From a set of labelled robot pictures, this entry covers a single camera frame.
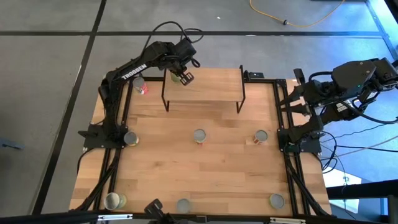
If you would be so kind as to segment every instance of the black cable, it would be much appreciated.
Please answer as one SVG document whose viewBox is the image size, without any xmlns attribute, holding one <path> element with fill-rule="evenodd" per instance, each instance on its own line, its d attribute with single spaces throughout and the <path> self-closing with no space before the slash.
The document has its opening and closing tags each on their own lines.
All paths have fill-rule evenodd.
<svg viewBox="0 0 398 224">
<path fill-rule="evenodd" d="M 91 152 L 91 150 L 93 150 L 93 148 L 87 149 L 87 151 L 85 151 L 85 152 L 79 157 L 79 160 L 77 161 L 77 174 L 79 174 L 81 158 L 83 158 L 83 156 L 85 156 L 85 154 Z"/>
<path fill-rule="evenodd" d="M 364 113 L 359 112 L 357 109 L 353 108 L 352 106 L 350 106 L 349 104 L 347 104 L 346 102 L 344 102 L 342 100 L 336 99 L 336 101 L 341 103 L 342 105 L 346 106 L 347 108 L 349 108 L 351 111 L 353 111 L 358 116 L 366 118 L 366 119 L 368 119 L 370 121 L 374 121 L 374 122 L 379 123 L 379 124 L 396 124 L 396 123 L 398 123 L 398 117 L 394 121 L 381 121 L 379 119 L 372 118 L 372 117 L 370 117 L 370 116 L 368 116 L 368 115 L 366 115 Z"/>
<path fill-rule="evenodd" d="M 105 120 L 105 118 L 104 118 L 104 119 L 102 119 L 100 122 L 98 122 L 98 123 L 95 123 L 94 125 L 99 125 L 99 124 L 101 124 L 102 122 L 104 122 L 104 120 Z"/>
<path fill-rule="evenodd" d="M 198 62 L 198 60 L 194 59 L 193 57 L 191 57 L 191 63 L 195 68 L 200 67 L 200 63 Z"/>
<path fill-rule="evenodd" d="M 162 57 L 162 60 L 179 59 L 179 58 L 180 57 L 178 55 L 168 55 L 168 56 Z"/>
<path fill-rule="evenodd" d="M 327 174 L 327 173 L 333 171 L 333 170 L 336 168 L 337 159 L 336 159 L 336 158 L 331 158 L 331 159 L 335 161 L 335 165 L 331 168 L 331 170 L 328 170 L 328 171 L 326 171 L 326 172 L 322 172 L 322 174 Z"/>
<path fill-rule="evenodd" d="M 355 99 L 351 100 L 351 105 L 353 105 L 353 108 L 355 108 L 355 109 L 357 109 L 359 111 L 359 108 L 355 105 L 355 101 L 356 100 L 358 100 L 358 98 L 355 98 Z"/>
<path fill-rule="evenodd" d="M 362 131 L 354 131 L 353 133 L 350 133 L 350 134 L 342 134 L 341 136 L 337 136 L 337 137 L 335 137 L 335 138 L 338 139 L 338 138 L 341 138 L 341 137 L 344 137 L 344 136 L 350 136 L 350 135 L 353 135 L 353 134 L 359 134 L 359 133 L 362 133 L 362 132 L 365 132 L 365 131 L 370 131 L 370 130 L 372 130 L 372 129 L 376 129 L 376 128 L 381 127 L 381 126 L 384 126 L 384 125 L 387 125 L 387 124 L 379 124 L 379 125 L 377 125 L 377 126 L 375 126 L 375 127 L 373 127 L 373 128 L 364 129 L 364 130 L 362 130 Z M 332 140 L 332 138 L 331 138 L 331 139 L 328 139 L 328 140 L 326 140 L 326 141 L 322 141 L 321 143 L 325 143 L 325 142 L 330 141 L 330 140 Z"/>
<path fill-rule="evenodd" d="M 310 75 L 310 77 L 308 78 L 308 82 L 312 81 L 313 77 L 316 77 L 319 75 L 331 75 L 331 72 L 315 72 L 314 74 Z"/>
<path fill-rule="evenodd" d="M 337 146 L 337 147 L 345 147 L 345 148 L 349 148 L 349 149 L 370 149 L 370 150 L 383 151 L 383 152 L 398 152 L 395 150 L 377 149 L 377 148 L 361 147 L 361 146 Z"/>
<path fill-rule="evenodd" d="M 329 149 L 328 147 L 325 147 L 325 146 L 323 146 L 323 147 L 324 147 L 325 149 L 327 149 L 327 150 L 329 150 L 329 151 L 331 151 L 331 152 L 333 153 L 333 151 L 332 151 L 331 149 Z M 343 190 L 344 190 L 345 187 L 347 186 L 346 169 L 344 168 L 344 165 L 343 165 L 342 161 L 340 160 L 340 158 L 337 157 L 337 159 L 338 159 L 338 161 L 340 162 L 341 168 L 343 169 L 343 173 L 344 173 L 344 182 L 345 182 L 345 186 L 341 189 L 341 194 L 343 194 Z M 353 219 L 356 220 L 356 218 L 355 218 L 354 216 L 352 216 L 352 215 L 347 211 L 347 209 L 346 209 L 346 200 L 343 199 L 343 201 L 344 201 L 344 211 L 345 211 L 349 216 L 351 216 Z"/>
<path fill-rule="evenodd" d="M 334 150 L 333 150 L 333 152 L 331 153 L 331 156 L 330 156 L 328 162 L 326 162 L 325 165 L 323 165 L 323 167 L 322 167 L 322 170 L 325 170 L 325 169 L 330 165 L 330 162 L 333 160 L 333 158 L 334 158 L 334 156 L 335 156 L 335 154 L 336 154 L 337 141 L 336 141 L 336 138 L 335 138 L 332 134 L 330 134 L 329 132 L 327 132 L 327 131 L 321 131 L 321 132 L 322 132 L 322 133 L 325 133 L 325 134 L 329 134 L 329 135 L 333 138 L 333 140 L 335 141 Z"/>
<path fill-rule="evenodd" d="M 178 24 L 177 22 L 174 22 L 174 21 L 167 21 L 167 22 L 163 22 L 163 23 L 159 24 L 158 26 L 155 27 L 154 30 L 152 30 L 152 33 L 155 32 L 157 29 L 159 29 L 161 26 L 164 26 L 164 25 L 166 25 L 166 24 L 175 24 L 175 25 L 177 25 L 178 28 L 180 28 L 182 34 L 185 36 L 185 38 L 186 38 L 190 43 L 192 43 L 191 39 L 187 36 L 187 34 L 185 33 L 185 31 L 184 31 L 184 29 L 182 28 L 182 26 L 181 26 L 180 24 Z M 145 43 L 144 48 L 142 49 L 142 52 L 141 52 L 140 56 L 137 58 L 137 60 L 141 59 L 142 55 L 143 55 L 144 52 L 145 52 L 145 49 L 146 49 L 147 46 L 148 46 L 148 43 L 149 43 L 151 37 L 152 37 L 152 34 L 148 36 L 147 42 Z"/>
<path fill-rule="evenodd" d="M 289 144 L 286 144 L 285 147 L 284 147 L 284 154 L 285 154 L 286 156 L 293 157 L 293 158 L 300 156 L 300 153 L 301 153 L 301 147 L 300 147 L 300 145 L 298 145 L 298 154 L 297 154 L 297 155 L 293 155 L 293 156 L 289 155 L 289 153 L 286 152 L 287 146 L 289 146 Z"/>
<path fill-rule="evenodd" d="M 323 112 L 325 112 L 325 110 L 326 110 L 326 106 L 324 106 L 324 107 L 322 108 L 321 113 L 319 113 L 319 115 L 322 115 Z"/>
<path fill-rule="evenodd" d="M 184 29 L 184 31 L 198 31 L 198 32 L 203 32 L 201 29 L 198 28 L 186 28 Z M 202 38 L 204 37 L 204 35 L 202 35 L 201 37 L 199 37 L 199 39 L 191 41 L 192 44 L 199 42 L 200 40 L 202 40 Z"/>
</svg>

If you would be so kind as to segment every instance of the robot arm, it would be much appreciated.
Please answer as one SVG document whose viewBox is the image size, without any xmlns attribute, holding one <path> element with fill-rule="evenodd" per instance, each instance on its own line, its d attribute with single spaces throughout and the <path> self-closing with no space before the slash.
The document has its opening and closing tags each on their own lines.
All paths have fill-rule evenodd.
<svg viewBox="0 0 398 224">
<path fill-rule="evenodd" d="M 363 114 L 380 93 L 398 88 L 398 73 L 394 66 L 398 66 L 398 62 L 391 64 L 386 58 L 348 62 L 336 67 L 332 72 L 314 73 L 308 82 L 305 82 L 301 69 L 294 70 L 300 85 L 296 86 L 280 105 L 303 97 L 304 105 L 292 106 L 290 109 L 295 113 L 310 115 L 311 118 L 302 126 L 282 130 L 284 140 L 291 144 L 307 142 L 309 138 L 319 138 L 318 132 L 323 130 L 323 125 L 332 121 L 352 120 L 358 116 L 379 123 L 398 123 L 398 119 L 380 121 Z M 332 81 L 312 80 L 318 75 L 331 75 Z M 324 110 L 317 114 L 315 109 L 320 107 Z"/>
<path fill-rule="evenodd" d="M 182 39 L 176 45 L 158 41 L 146 47 L 138 58 L 108 72 L 98 88 L 104 104 L 105 119 L 103 124 L 91 124 L 87 131 L 79 131 L 79 134 L 86 138 L 85 147 L 123 147 L 125 145 L 123 136 L 128 128 L 124 124 L 119 125 L 116 121 L 124 84 L 136 78 L 144 70 L 158 67 L 159 70 L 169 69 L 180 77 L 183 85 L 188 85 L 194 77 L 191 73 L 184 73 L 187 69 L 186 64 L 192 62 L 193 66 L 200 66 L 193 58 L 195 54 L 196 50 L 188 38 Z"/>
</svg>

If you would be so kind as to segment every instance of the tin can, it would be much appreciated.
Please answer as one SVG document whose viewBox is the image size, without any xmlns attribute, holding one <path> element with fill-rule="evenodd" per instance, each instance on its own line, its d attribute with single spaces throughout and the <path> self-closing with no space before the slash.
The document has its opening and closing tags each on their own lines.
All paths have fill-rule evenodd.
<svg viewBox="0 0 398 224">
<path fill-rule="evenodd" d="M 262 144 L 268 138 L 268 134 L 263 130 L 258 130 L 253 136 L 253 142 L 255 144 Z"/>
<path fill-rule="evenodd" d="M 125 206 L 127 202 L 127 197 L 124 194 L 117 194 L 115 192 L 111 192 L 107 194 L 104 199 L 104 206 L 108 210 L 120 209 Z"/>
<path fill-rule="evenodd" d="M 170 76 L 171 76 L 171 79 L 172 79 L 172 81 L 173 82 L 175 82 L 175 83 L 180 83 L 180 77 L 178 77 L 176 74 L 174 74 L 174 73 L 170 73 Z"/>
<path fill-rule="evenodd" d="M 193 139 L 198 144 L 203 144 L 206 141 L 206 132 L 202 129 L 197 129 L 193 132 Z"/>
<path fill-rule="evenodd" d="M 178 213 L 188 214 L 191 211 L 191 202 L 188 199 L 180 199 L 177 202 L 177 211 Z"/>
<path fill-rule="evenodd" d="M 269 197 L 269 203 L 275 209 L 281 209 L 285 205 L 285 199 L 280 194 L 272 194 Z"/>
<path fill-rule="evenodd" d="M 132 81 L 132 85 L 139 92 L 139 94 L 146 94 L 148 92 L 147 84 L 142 77 L 135 78 Z"/>
<path fill-rule="evenodd" d="M 138 136 L 132 131 L 129 131 L 128 133 L 126 133 L 124 135 L 123 139 L 124 139 L 124 142 L 126 144 L 128 144 L 129 146 L 136 146 L 139 142 Z"/>
</svg>

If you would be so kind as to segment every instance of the black metal frame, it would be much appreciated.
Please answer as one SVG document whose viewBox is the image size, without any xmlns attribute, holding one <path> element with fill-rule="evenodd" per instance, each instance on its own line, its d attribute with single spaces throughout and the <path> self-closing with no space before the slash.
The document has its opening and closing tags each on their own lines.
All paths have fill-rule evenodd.
<svg viewBox="0 0 398 224">
<path fill-rule="evenodd" d="M 245 94 L 245 89 L 244 89 L 244 84 L 245 83 L 263 83 L 263 84 L 270 84 L 272 85 L 272 88 L 274 90 L 274 96 L 275 96 L 275 105 L 280 101 L 280 96 L 279 96 L 279 89 L 282 89 L 283 96 L 284 98 L 287 97 L 287 84 L 286 80 L 284 79 L 263 79 L 263 78 L 250 78 L 248 75 L 245 75 L 243 72 L 243 66 L 241 65 L 239 67 L 241 69 L 242 73 L 242 85 L 243 85 L 243 93 L 244 93 L 244 100 L 246 99 L 246 94 Z M 165 75 L 163 77 L 144 77 L 144 80 L 147 82 L 163 82 L 163 87 L 162 87 L 162 99 L 163 103 L 166 106 L 166 102 L 163 98 L 163 93 L 164 93 L 164 80 L 165 80 Z M 124 104 L 124 113 L 123 113 L 123 120 L 127 118 L 127 115 L 125 113 L 128 113 L 128 105 L 131 103 L 131 89 L 130 89 L 131 83 L 129 85 L 129 90 L 127 91 L 127 98 Z M 282 108 L 281 106 L 276 106 L 276 111 L 277 111 L 277 116 L 278 116 L 278 123 L 279 123 L 279 128 L 284 128 L 284 119 L 282 116 Z M 287 120 L 290 125 L 293 125 L 293 117 L 292 113 L 288 110 L 287 112 Z M 116 150 L 115 156 L 119 157 L 120 156 L 121 149 Z M 290 159 L 290 156 L 284 152 L 281 152 L 284 155 L 284 161 L 287 159 Z M 297 154 L 294 154 L 295 156 L 295 163 L 297 167 L 297 173 L 298 176 L 301 178 L 301 181 L 304 183 L 304 178 L 303 178 L 303 171 L 302 171 L 302 165 L 301 165 L 301 160 L 300 157 L 297 156 Z M 286 169 L 286 176 L 287 176 L 287 183 L 289 186 L 289 195 L 290 195 L 290 201 L 292 202 L 292 214 L 293 217 L 299 215 L 298 207 L 297 207 L 297 199 L 295 196 L 295 189 L 294 189 L 294 181 L 291 177 L 291 175 L 288 172 L 287 165 L 285 164 L 285 169 Z M 108 192 L 112 192 L 114 190 L 114 185 L 116 183 L 116 171 L 112 174 L 110 183 L 109 183 L 109 190 Z M 306 201 L 305 197 L 302 195 L 302 202 L 303 202 L 303 208 L 304 208 L 304 214 L 305 215 L 310 215 L 310 210 L 309 210 L 309 204 Z M 134 213 L 133 216 L 135 218 L 142 218 L 142 219 L 152 219 L 151 217 L 148 217 L 144 213 Z M 229 216 L 229 215 L 174 215 L 176 219 L 178 218 L 183 218 L 183 219 L 189 219 L 189 220 L 196 220 L 196 222 L 208 222 L 208 221 L 234 221 L 234 222 L 265 222 L 265 220 L 269 220 L 270 217 L 262 217 L 262 216 Z"/>
<path fill-rule="evenodd" d="M 93 44 L 95 38 L 97 36 L 148 36 L 148 35 L 175 35 L 180 36 L 181 32 L 175 31 L 98 31 L 98 27 L 101 22 L 102 15 L 104 13 L 104 9 L 106 6 L 107 0 L 101 0 L 99 4 L 98 13 L 96 15 L 96 19 L 93 25 L 92 30 L 90 31 L 32 31 L 32 30 L 0 30 L 0 36 L 88 36 L 88 43 L 83 54 L 83 58 L 81 60 L 81 68 L 78 72 L 76 77 L 76 82 L 72 88 L 71 95 L 69 101 L 67 103 L 67 107 L 65 113 L 62 118 L 62 122 L 59 128 L 59 133 L 56 135 L 54 139 L 54 144 L 52 148 L 52 152 L 50 155 L 49 164 L 45 169 L 45 175 L 40 183 L 40 189 L 36 198 L 34 198 L 34 207 L 32 210 L 32 214 L 40 214 L 42 208 L 44 206 L 44 202 L 47 196 L 47 192 L 49 191 L 50 183 L 52 181 L 52 176 L 55 171 L 58 158 L 60 156 L 60 151 L 62 149 L 62 144 L 65 139 L 65 135 L 68 129 L 68 125 L 70 122 L 70 118 L 72 117 L 73 108 L 77 99 L 77 95 L 80 89 L 80 85 L 83 80 L 83 76 L 85 74 L 85 69 L 90 58 L 91 50 L 93 48 Z M 188 35 L 222 35 L 222 36 L 245 36 L 245 35 L 256 35 L 256 36 L 319 36 L 319 37 L 333 37 L 333 36 L 345 36 L 345 37 L 352 37 L 352 36 L 366 36 L 366 37 L 380 37 L 382 38 L 392 57 L 394 60 L 398 60 L 398 55 L 393 48 L 388 35 L 385 33 L 382 24 L 379 22 L 379 19 L 376 13 L 373 11 L 371 5 L 365 1 L 368 10 L 370 11 L 371 15 L 374 18 L 374 22 L 377 25 L 378 32 L 368 32 L 368 31 L 348 31 L 348 32 L 324 32 L 324 31 L 203 31 L 203 32 L 190 32 L 188 31 Z M 162 81 L 162 77 L 155 77 L 155 78 L 146 78 L 147 81 Z"/>
<path fill-rule="evenodd" d="M 386 180 L 367 184 L 352 184 L 326 189 L 330 200 L 398 197 L 398 180 Z"/>
<path fill-rule="evenodd" d="M 241 112 L 243 103 L 244 103 L 244 101 L 245 101 L 245 99 L 246 99 L 246 90 L 245 90 L 245 88 L 244 88 L 244 72 L 243 72 L 243 65 L 239 66 L 239 69 L 241 70 L 241 75 L 242 75 L 242 95 L 243 95 L 243 99 L 242 99 L 240 105 L 239 105 L 239 102 L 236 102 L 236 112 L 237 112 L 237 113 L 240 113 L 240 112 Z M 166 109 L 167 112 L 169 112 L 170 101 L 167 100 L 167 103 L 166 103 L 166 100 L 165 100 L 165 98 L 164 98 L 164 88 L 165 88 L 165 82 L 166 82 L 166 73 L 167 73 L 167 70 L 165 69 L 164 72 L 163 72 L 163 84 L 162 84 L 162 96 L 161 96 L 161 97 L 162 97 L 162 101 L 163 101 L 164 108 Z"/>
<path fill-rule="evenodd" d="M 279 96 L 279 89 L 280 88 L 282 89 L 283 96 L 287 97 L 286 80 L 283 80 L 283 79 L 276 79 L 275 80 L 275 79 L 263 79 L 263 78 L 250 78 L 248 75 L 244 74 L 242 65 L 240 66 L 240 69 L 242 71 L 243 88 L 244 88 L 244 84 L 245 83 L 270 84 L 270 85 L 272 85 L 272 88 L 274 90 L 275 104 L 277 104 L 280 101 L 280 96 Z M 145 81 L 147 81 L 147 82 L 163 82 L 163 85 L 164 85 L 164 78 L 165 77 L 144 77 Z M 129 88 L 127 90 L 126 101 L 124 102 L 124 111 L 123 111 L 122 124 L 126 123 L 126 120 L 127 120 L 127 117 L 128 117 L 129 105 L 131 103 L 131 93 L 132 93 L 132 82 L 129 83 Z M 276 108 L 276 111 L 277 111 L 279 128 L 283 128 L 284 127 L 284 119 L 283 119 L 283 116 L 282 116 L 282 108 L 281 108 L 281 106 L 276 106 L 275 108 Z M 287 117 L 288 117 L 289 125 L 293 125 L 292 114 L 291 114 L 290 111 L 287 112 Z M 119 158 L 120 158 L 121 150 L 122 149 L 116 149 L 116 152 L 115 152 L 116 168 L 115 168 L 115 171 L 111 175 L 111 178 L 110 178 L 110 181 L 109 181 L 108 192 L 112 192 L 114 190 L 114 186 L 116 184 L 117 168 L 118 168 L 118 164 L 119 164 Z M 103 166 L 101 168 L 100 179 L 103 177 L 103 174 L 104 174 L 104 172 L 106 170 L 105 167 L 108 165 L 109 153 L 110 153 L 110 150 L 106 149 L 105 155 L 104 155 L 104 159 L 103 159 Z M 288 154 L 286 154 L 284 152 L 281 152 L 281 153 L 283 153 L 285 161 L 287 159 L 290 159 Z M 296 163 L 296 166 L 297 166 L 297 173 L 298 173 L 299 177 L 301 178 L 301 180 L 304 182 L 301 161 L 300 161 L 299 156 L 297 156 L 297 155 L 295 155 L 295 163 Z M 297 199 L 296 199 L 296 196 L 295 196 L 294 182 L 293 182 L 293 179 L 290 176 L 289 172 L 287 171 L 288 168 L 287 168 L 286 164 L 285 164 L 285 169 L 286 169 L 286 175 L 287 175 L 287 183 L 288 183 L 288 186 L 289 186 L 290 201 L 292 202 L 292 214 L 295 217 L 295 216 L 297 216 L 299 214 L 299 211 L 298 211 L 298 207 L 297 207 Z M 303 198 L 304 214 L 310 215 L 308 202 L 303 197 L 303 195 L 302 195 L 302 198 Z M 100 201 L 100 200 L 101 200 L 101 194 L 99 194 L 97 196 L 95 203 L 97 202 L 97 204 L 99 205 L 98 201 Z M 146 217 L 145 214 L 140 214 L 140 213 L 135 213 L 134 214 L 135 217 L 136 216 L 141 216 L 141 215 L 143 215 L 143 217 Z M 184 216 L 184 217 L 190 217 L 190 219 L 194 218 L 195 220 L 199 219 L 199 220 L 201 220 L 201 222 L 203 222 L 203 219 L 208 221 L 208 217 L 211 217 L 212 220 L 220 220 L 220 221 L 238 221 L 238 220 L 241 220 L 241 221 L 246 221 L 246 222 L 250 222 L 251 220 L 267 220 L 267 219 L 269 219 L 269 217 L 225 216 L 225 215 L 211 215 L 211 216 L 208 216 L 208 215 L 189 215 L 189 216 Z"/>
</svg>

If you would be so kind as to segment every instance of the white cable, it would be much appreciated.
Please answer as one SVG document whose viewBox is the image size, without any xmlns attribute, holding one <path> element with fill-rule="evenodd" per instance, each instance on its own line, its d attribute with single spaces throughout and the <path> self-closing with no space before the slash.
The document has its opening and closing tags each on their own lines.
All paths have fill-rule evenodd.
<svg viewBox="0 0 398 224">
<path fill-rule="evenodd" d="M 344 154 L 340 154 L 339 156 L 337 156 L 337 155 L 336 155 L 336 156 L 337 156 L 337 157 L 341 157 L 341 156 L 345 156 L 345 155 L 348 155 L 348 154 L 351 154 L 351 153 L 354 153 L 354 152 L 359 152 L 359 151 L 362 151 L 362 150 L 365 150 L 365 149 L 369 149 L 369 148 L 372 148 L 372 147 L 380 146 L 380 145 L 382 145 L 382 144 L 384 144 L 384 143 L 387 143 L 387 142 L 389 142 L 389 141 L 392 141 L 392 140 L 394 140 L 394 139 L 396 139 L 396 138 L 398 138 L 398 136 L 394 136 L 394 137 L 392 137 L 392 138 L 390 138 L 390 139 L 387 139 L 387 140 L 385 140 L 385 141 L 383 141 L 383 142 L 377 143 L 377 144 L 375 144 L 375 145 L 373 145 L 373 146 L 364 147 L 364 148 L 362 148 L 362 149 L 358 149 L 358 150 L 355 150 L 355 151 L 347 152 L 347 153 L 344 153 Z"/>
</svg>

